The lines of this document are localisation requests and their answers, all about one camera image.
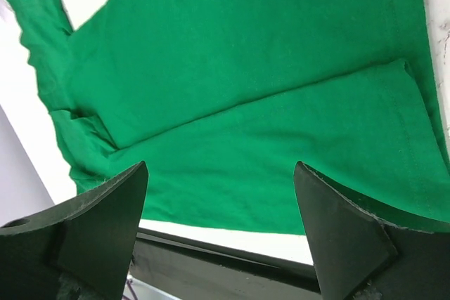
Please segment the green t shirt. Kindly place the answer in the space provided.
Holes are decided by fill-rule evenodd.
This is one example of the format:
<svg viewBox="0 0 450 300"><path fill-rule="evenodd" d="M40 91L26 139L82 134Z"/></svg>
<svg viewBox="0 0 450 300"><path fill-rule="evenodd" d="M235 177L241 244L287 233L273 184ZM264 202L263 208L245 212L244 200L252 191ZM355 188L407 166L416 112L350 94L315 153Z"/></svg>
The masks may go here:
<svg viewBox="0 0 450 300"><path fill-rule="evenodd" d="M301 235L304 162L449 220L423 0L8 3L78 193L145 162L145 219Z"/></svg>

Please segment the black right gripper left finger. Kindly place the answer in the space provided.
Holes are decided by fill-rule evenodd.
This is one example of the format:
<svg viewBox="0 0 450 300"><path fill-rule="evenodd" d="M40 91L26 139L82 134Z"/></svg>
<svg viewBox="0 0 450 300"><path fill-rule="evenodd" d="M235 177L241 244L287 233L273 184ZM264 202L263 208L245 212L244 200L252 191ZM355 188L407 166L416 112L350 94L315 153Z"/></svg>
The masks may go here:
<svg viewBox="0 0 450 300"><path fill-rule="evenodd" d="M2 299L121 299L148 185L144 162L1 227Z"/></svg>

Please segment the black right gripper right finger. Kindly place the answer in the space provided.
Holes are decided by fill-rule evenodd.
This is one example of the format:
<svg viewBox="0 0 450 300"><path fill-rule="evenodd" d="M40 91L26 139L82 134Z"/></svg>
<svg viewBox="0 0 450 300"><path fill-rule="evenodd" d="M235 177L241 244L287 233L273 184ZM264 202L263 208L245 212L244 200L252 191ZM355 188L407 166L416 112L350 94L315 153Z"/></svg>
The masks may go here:
<svg viewBox="0 0 450 300"><path fill-rule="evenodd" d="M303 162L293 180L324 299L449 298L449 223L362 195Z"/></svg>

